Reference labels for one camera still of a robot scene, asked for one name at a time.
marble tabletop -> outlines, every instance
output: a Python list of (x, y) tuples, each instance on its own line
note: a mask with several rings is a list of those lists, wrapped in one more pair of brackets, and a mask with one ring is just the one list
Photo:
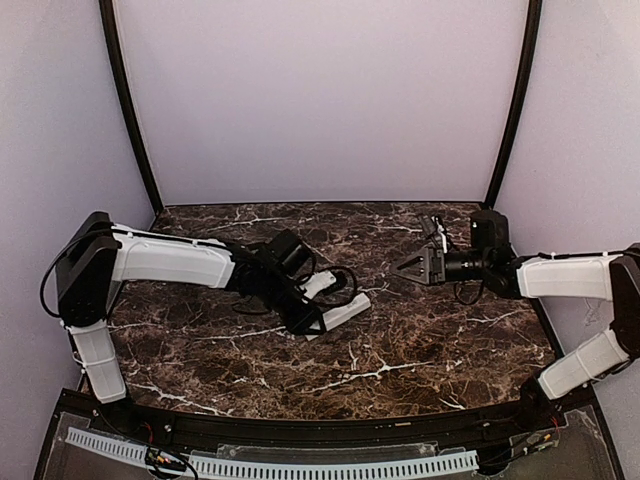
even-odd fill
[(418, 214), (440, 214), (461, 246), (471, 203), (300, 203), (168, 207), (154, 231), (243, 243), (289, 228), (319, 267), (356, 272), (372, 308), (322, 337), (294, 337), (275, 314), (235, 313), (234, 293), (129, 282), (110, 329), (136, 402), (267, 419), (364, 419), (439, 413), (518, 398), (553, 361), (527, 301), (485, 292), (472, 306), (451, 285), (390, 276), (425, 243)]

wire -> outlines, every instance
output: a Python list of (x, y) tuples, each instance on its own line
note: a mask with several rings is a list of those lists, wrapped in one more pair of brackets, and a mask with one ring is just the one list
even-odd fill
[(311, 277), (313, 277), (313, 275), (316, 273), (316, 267), (318, 266), (318, 259), (311, 250), (309, 250), (309, 256), (311, 257), (311, 270), (309, 271), (309, 273), (305, 273), (303, 275), (300, 275), (298, 278), (296, 278), (296, 283), (298, 285), (307, 283), (309, 280), (311, 280)]
[(177, 458), (178, 461), (180, 463), (182, 463), (188, 470), (191, 470), (191, 473), (193, 473), (194, 480), (198, 480), (200, 478), (198, 476), (198, 472), (196, 471), (196, 469), (193, 468), (193, 465), (191, 465), (187, 461), (187, 459), (184, 458), (184, 456), (181, 453), (174, 452), (173, 450), (169, 450), (168, 448), (160, 448), (160, 447), (158, 447), (156, 445), (151, 444), (151, 442), (145, 442), (143, 440), (137, 440), (135, 438), (132, 438), (129, 435), (126, 435), (125, 433), (122, 433), (122, 431), (119, 428), (114, 427), (113, 424), (106, 417), (106, 415), (102, 412), (102, 410), (100, 410), (99, 408), (96, 408), (94, 412), (97, 413), (100, 418), (102, 418), (102, 421), (105, 423), (105, 425), (107, 425), (111, 430), (113, 430), (114, 433), (117, 433), (121, 437), (126, 438), (130, 442), (137, 443), (139, 445), (144, 445), (145, 447), (148, 447), (148, 448), (156, 448), (156, 449), (160, 450), (161, 452), (168, 453), (169, 455)]
[[(182, 237), (174, 237), (172, 235), (163, 235), (163, 234), (156, 234), (156, 233), (149, 233), (149, 232), (128, 232), (126, 230), (120, 230), (117, 228), (103, 228), (100, 230), (91, 230), (87, 233), (85, 233), (84, 235), (82, 235), (81, 237), (78, 237), (72, 241), (70, 241), (53, 259), (53, 261), (49, 264), (49, 266), (47, 267), (47, 270), (44, 273), (44, 276), (42, 277), (42, 281), (40, 282), (40, 304), (42, 305), (42, 308), (45, 312), (47, 312), (47, 314), (49, 314), (49, 316), (53, 317), (53, 318), (60, 318), (60, 313), (58, 312), (54, 312), (53, 310), (51, 310), (49, 308), (49, 306), (47, 305), (47, 301), (44, 297), (44, 292), (47, 286), (47, 281), (49, 280), (49, 277), (51, 276), (51, 273), (53, 272), (53, 269), (56, 268), (56, 266), (58, 265), (58, 263), (60, 262), (60, 260), (62, 260), (65, 255), (67, 255), (69, 253), (69, 251), (75, 247), (76, 245), (78, 245), (79, 243), (89, 239), (89, 238), (93, 238), (93, 237), (97, 237), (100, 235), (105, 235), (105, 234), (114, 234), (114, 233), (120, 233), (122, 235), (127, 235), (129, 233), (133, 233), (134, 236), (136, 237), (141, 237), (141, 238), (155, 238), (155, 239), (161, 239), (161, 240), (173, 240), (176, 242), (180, 242), (180, 243), (193, 243), (194, 240), (189, 239), (189, 238), (182, 238)], [(227, 252), (230, 253), (237, 253), (235, 250), (229, 248), (226, 245), (220, 245), (218, 243), (212, 243), (212, 242), (206, 242), (206, 241), (202, 241), (202, 240), (196, 240), (198, 245), (201, 246), (205, 246), (205, 247), (211, 247), (211, 248), (217, 248), (219, 250), (225, 250)], [(250, 252), (243, 252), (247, 255), (252, 255)]]
[(160, 480), (174, 480), (175, 478), (179, 478), (182, 475), (171, 475), (168, 473), (162, 473), (162, 471), (156, 466), (153, 465), (152, 474), (154, 477), (159, 478)]
[(75, 240), (72, 240), (71, 242), (69, 242), (67, 244), (66, 247), (64, 247), (60, 253), (58, 253), (58, 255), (55, 256), (55, 258), (53, 259), (53, 261), (51, 262), (51, 264), (47, 267), (47, 270), (44, 273), (44, 276), (42, 277), (42, 281), (40, 282), (40, 304), (42, 305), (42, 308), (44, 309), (45, 312), (47, 312), (50, 316), (52, 316), (53, 318), (60, 318), (60, 314), (54, 312), (53, 310), (51, 310), (49, 308), (49, 306), (47, 305), (47, 301), (44, 298), (44, 291), (45, 288), (47, 286), (47, 281), (49, 280), (49, 277), (51, 276), (51, 272), (53, 272), (53, 269), (56, 268), (56, 265), (58, 265), (58, 262), (60, 262), (60, 260), (62, 260), (62, 258), (69, 252), (69, 250), (71, 250), (73, 247), (75, 247), (77, 244), (79, 244), (80, 242), (83, 242), (84, 240), (87, 240), (88, 238), (92, 238), (92, 237), (97, 237), (99, 235), (104, 235), (105, 233), (113, 233), (115, 230), (112, 228), (106, 229), (100, 229), (100, 230), (92, 230), (90, 232), (87, 232), (86, 234), (82, 235), (79, 238), (76, 238)]
[(612, 370), (611, 372), (608, 373), (608, 375), (617, 375), (620, 372), (624, 372), (627, 368), (629, 368), (631, 366), (631, 364), (635, 362), (635, 359), (629, 359), (626, 362), (624, 362), (623, 364), (621, 364), (619, 367), (616, 367), (614, 370)]
[(508, 453), (511, 453), (511, 451), (513, 451), (514, 449), (518, 448), (520, 445), (526, 443), (527, 441), (529, 441), (529, 439), (535, 434), (535, 431), (531, 431), (531, 432), (527, 432), (525, 434), (524, 437), (522, 437), (520, 440), (518, 440), (516, 443), (514, 443), (513, 445), (511, 445), (509, 448), (507, 448), (506, 450), (503, 450), (502, 452), (498, 453), (497, 455), (494, 455), (493, 457), (489, 458), (488, 460), (485, 460), (484, 462), (481, 463), (482, 466), (493, 466), (491, 465), (489, 462), (496, 460), (500, 457), (503, 457), (504, 455), (507, 455)]
[(629, 255), (630, 257), (640, 258), (640, 252), (637, 252), (635, 250), (627, 249), (621, 252), (612, 252), (612, 254), (615, 254), (615, 253), (622, 253), (623, 255)]
[(142, 426), (144, 428), (146, 428), (147, 430), (149, 430), (149, 440), (148, 440), (148, 442), (149, 443), (153, 443), (153, 428), (151, 428), (151, 425), (149, 425), (147, 422), (144, 422), (142, 424)]
[(556, 417), (551, 417), (551, 421), (556, 427), (556, 435), (558, 435), (558, 440), (560, 440), (560, 425), (558, 425), (558, 420), (556, 419)]
[(513, 457), (504, 460), (502, 462), (497, 462), (497, 463), (482, 463), (480, 464), (481, 467), (502, 467), (502, 466), (507, 466), (509, 465), (511, 462), (513, 462), (514, 460), (517, 460), (519, 458), (522, 458), (526, 455), (526, 453), (524, 451), (518, 453), (517, 455), (514, 455)]

white cable track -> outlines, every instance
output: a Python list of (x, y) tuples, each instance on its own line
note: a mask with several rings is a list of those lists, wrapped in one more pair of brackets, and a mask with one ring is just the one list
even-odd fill
[[(147, 447), (69, 427), (66, 443), (141, 468)], [(475, 451), (391, 462), (299, 465), (256, 463), (191, 455), (200, 478), (213, 480), (417, 480), (478, 469)], [(192, 477), (187, 470), (183, 476)]]

black cable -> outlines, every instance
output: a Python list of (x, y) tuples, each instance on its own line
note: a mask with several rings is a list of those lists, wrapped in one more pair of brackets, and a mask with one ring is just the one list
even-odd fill
[(484, 281), (480, 282), (480, 287), (478, 287), (478, 291), (476, 292), (475, 296), (473, 298), (471, 298), (471, 300), (463, 300), (460, 297), (460, 293), (462, 290), (460, 290), (460, 286), (464, 285), (464, 282), (456, 282), (453, 284), (453, 296), (456, 297), (456, 300), (458, 302), (460, 302), (462, 305), (475, 305), (476, 303), (478, 303), (478, 300), (480, 300), (480, 298), (482, 298), (482, 294), (484, 292)]
[(105, 228), (101, 230), (93, 230), (93, 231), (87, 232), (83, 236), (69, 242), (67, 246), (64, 247), (60, 251), (60, 253), (58, 253), (58, 255), (55, 256), (51, 264), (47, 267), (47, 270), (45, 271), (44, 276), (42, 277), (42, 281), (40, 282), (40, 304), (42, 305), (42, 308), (44, 309), (44, 311), (47, 312), (50, 316), (52, 316), (53, 318), (60, 318), (60, 314), (51, 310), (47, 305), (47, 301), (44, 298), (44, 291), (47, 286), (47, 280), (49, 280), (49, 276), (51, 276), (51, 272), (53, 272), (53, 269), (56, 268), (56, 265), (58, 264), (58, 262), (62, 260), (62, 258), (69, 252), (69, 250), (71, 250), (80, 242), (87, 240), (88, 238), (91, 238), (91, 237), (104, 235), (105, 233), (112, 233), (113, 231), (114, 230), (111, 228), (109, 229)]
[(100, 230), (91, 230), (87, 233), (85, 233), (84, 235), (82, 235), (81, 237), (76, 238), (75, 240), (72, 240), (71, 242), (69, 242), (53, 259), (53, 261), (51, 262), (51, 264), (49, 264), (49, 266), (47, 267), (47, 270), (44, 273), (44, 276), (42, 277), (42, 281), (40, 282), (40, 304), (42, 305), (42, 308), (44, 309), (45, 312), (47, 312), (47, 314), (49, 314), (50, 316), (52, 316), (53, 318), (60, 318), (60, 314), (57, 312), (54, 312), (53, 310), (51, 310), (49, 308), (49, 306), (47, 305), (47, 301), (44, 298), (44, 291), (45, 288), (47, 286), (47, 281), (49, 280), (49, 277), (51, 276), (51, 273), (53, 272), (53, 269), (56, 267), (56, 265), (58, 264), (58, 262), (60, 262), (60, 260), (62, 260), (62, 258), (67, 255), (67, 253), (69, 253), (69, 250), (71, 250), (73, 247), (75, 247), (76, 245), (78, 245), (80, 242), (83, 242), (84, 240), (87, 240), (89, 238), (92, 237), (97, 237), (99, 235), (105, 235), (105, 234), (114, 234), (114, 233), (120, 233), (122, 235), (127, 235), (128, 233), (133, 233), (134, 236), (136, 237), (141, 237), (141, 238), (155, 238), (155, 239), (160, 239), (160, 240), (173, 240), (176, 242), (180, 242), (180, 243), (189, 243), (189, 244), (193, 244), (193, 242), (197, 242), (198, 245), (202, 245), (205, 247), (212, 247), (212, 248), (217, 248), (220, 250), (225, 250), (228, 251), (230, 253), (235, 253), (234, 250), (232, 250), (231, 248), (227, 247), (226, 245), (220, 245), (217, 243), (212, 243), (212, 242), (205, 242), (205, 241), (201, 241), (201, 240), (192, 240), (192, 239), (188, 239), (188, 238), (181, 238), (181, 237), (174, 237), (172, 235), (163, 235), (163, 234), (154, 234), (154, 233), (148, 233), (148, 232), (127, 232), (126, 230), (119, 230), (117, 228), (103, 228)]
[(185, 468), (191, 470), (191, 472), (193, 473), (194, 480), (198, 480), (200, 478), (198, 476), (198, 472), (196, 471), (196, 469), (193, 468), (193, 465), (191, 465), (189, 463), (189, 461), (187, 459), (185, 459), (184, 456), (181, 453), (174, 452), (173, 450), (170, 450), (168, 448), (158, 447), (158, 446), (153, 445), (153, 444), (151, 444), (149, 442), (145, 442), (144, 440), (137, 440), (135, 438), (132, 438), (129, 435), (126, 435), (126, 434), (122, 433), (122, 431), (119, 428), (114, 427), (113, 424), (109, 421), (109, 419), (102, 412), (101, 409), (96, 408), (95, 412), (98, 413), (98, 416), (100, 416), (100, 418), (102, 418), (102, 421), (105, 423), (105, 425), (107, 425), (107, 427), (109, 427), (111, 430), (113, 430), (114, 433), (120, 435), (123, 438), (126, 438), (130, 442), (137, 443), (139, 445), (144, 445), (145, 447), (148, 447), (148, 448), (155, 448), (155, 449), (158, 449), (161, 452), (168, 453), (169, 455), (177, 458), (178, 461), (185, 466)]
[[(550, 253), (538, 252), (538, 255), (532, 257), (540, 257), (545, 260), (566, 260), (567, 258), (581, 258), (581, 257), (602, 257), (605, 252), (585, 252), (585, 253), (560, 253), (551, 255)], [(608, 255), (630, 255), (640, 256), (640, 254), (633, 250), (614, 250), (612, 252), (606, 252)]]
[(503, 450), (502, 452), (498, 453), (497, 455), (494, 455), (493, 457), (483, 461), (482, 463), (480, 463), (481, 466), (492, 466), (489, 464), (489, 462), (496, 460), (508, 453), (510, 453), (512, 450), (514, 450), (515, 448), (518, 448), (520, 445), (522, 445), (523, 443), (529, 441), (529, 439), (535, 434), (535, 430), (531, 431), (531, 432), (527, 432), (525, 434), (524, 437), (522, 437), (520, 440), (518, 440), (516, 443), (514, 443), (513, 445), (511, 445), (509, 448), (507, 448), (506, 450)]
[(480, 466), (481, 467), (493, 467), (493, 468), (497, 468), (497, 467), (506, 467), (507, 465), (509, 465), (511, 462), (513, 462), (514, 460), (517, 460), (519, 458), (524, 457), (526, 454), (524, 453), (524, 451), (518, 453), (517, 455), (514, 455), (513, 457), (504, 460), (502, 462), (497, 462), (497, 463), (481, 463)]
[(153, 475), (156, 478), (159, 478), (160, 480), (174, 480), (182, 476), (182, 475), (175, 475), (175, 474), (172, 475), (169, 473), (163, 473), (156, 465), (153, 465), (151, 472), (152, 472), (151, 475)]
[(624, 372), (627, 368), (629, 368), (631, 366), (631, 364), (635, 362), (635, 359), (629, 359), (626, 362), (624, 362), (622, 365), (620, 365), (617, 368), (614, 368), (614, 370), (612, 370), (611, 372), (609, 372), (607, 374), (608, 375), (618, 375), (621, 372)]
[(311, 279), (311, 277), (313, 277), (313, 275), (316, 273), (316, 268), (318, 266), (318, 259), (315, 253), (313, 253), (310, 250), (309, 250), (309, 257), (311, 258), (311, 270), (309, 271), (309, 273), (302, 274), (296, 278), (296, 283), (298, 285), (307, 283)]

white plastic casing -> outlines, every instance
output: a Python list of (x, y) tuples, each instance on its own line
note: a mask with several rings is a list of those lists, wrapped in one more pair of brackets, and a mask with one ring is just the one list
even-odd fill
[[(224, 288), (231, 278), (235, 264), (230, 252), (223, 248), (204, 246), (199, 243), (202, 240), (186, 243), (169, 236), (166, 240), (145, 238), (135, 236), (138, 231), (129, 227), (116, 225), (115, 228), (132, 234), (114, 233), (114, 238), (122, 244), (116, 257), (114, 281), (157, 280)], [(206, 242), (224, 246), (217, 240)]]
[(120, 366), (107, 329), (107, 322), (100, 320), (89, 327), (68, 327), (87, 372), (91, 387), (101, 403), (124, 398), (124, 385)]
[(313, 298), (325, 288), (330, 287), (336, 283), (336, 277), (330, 271), (318, 272), (301, 285), (304, 290), (304, 296), (307, 298)]
[[(112, 438), (112, 436), (107, 436), (95, 430), (75, 427), (68, 428), (64, 442), (116, 462), (151, 469), (145, 463), (147, 447), (135, 442)], [(473, 471), (478, 469), (478, 453), (475, 450), (468, 452), (465, 452), (464, 449), (461, 450), (456, 449), (456, 453), (441, 453), (433, 457), (371, 463), (325, 462), (322, 464), (310, 464), (300, 463), (294, 459), (292, 459), (292, 463), (262, 463), (216, 458), (206, 453), (200, 455), (192, 453), (187, 460), (198, 472), (199, 478), (211, 480), (262, 480), (265, 478), (274, 480), (285, 478), (290, 480), (311, 480), (313, 478), (421, 480), (423, 478), (450, 478), (449, 476), (451, 475), (453, 475), (451, 478), (460, 478), (460, 475), (456, 475), (456, 473), (464, 472), (468, 473), (463, 478), (469, 478), (473, 476)], [(176, 473), (171, 468), (159, 467), (159, 470), (168, 474)], [(133, 473), (131, 476), (127, 476), (127, 478), (142, 477), (138, 477)], [(180, 478), (185, 480), (193, 478), (193, 474), (186, 471)]]
[(517, 270), (524, 297), (587, 297), (611, 301), (609, 263), (619, 255), (560, 260), (533, 258)]
[[(322, 316), (324, 318), (324, 324), (327, 327), (327, 332), (339, 327), (350, 318), (355, 317), (359, 313), (364, 312), (367, 308), (371, 307), (371, 300), (364, 293), (359, 293), (356, 298), (349, 305), (343, 307), (332, 308), (328, 312), (325, 312)], [(320, 324), (317, 322), (311, 325), (311, 328), (320, 328)], [(307, 340), (313, 340), (318, 335), (306, 335)]]
[(549, 366), (540, 374), (538, 383), (554, 400), (628, 360), (629, 355), (618, 345), (615, 333), (607, 329)]

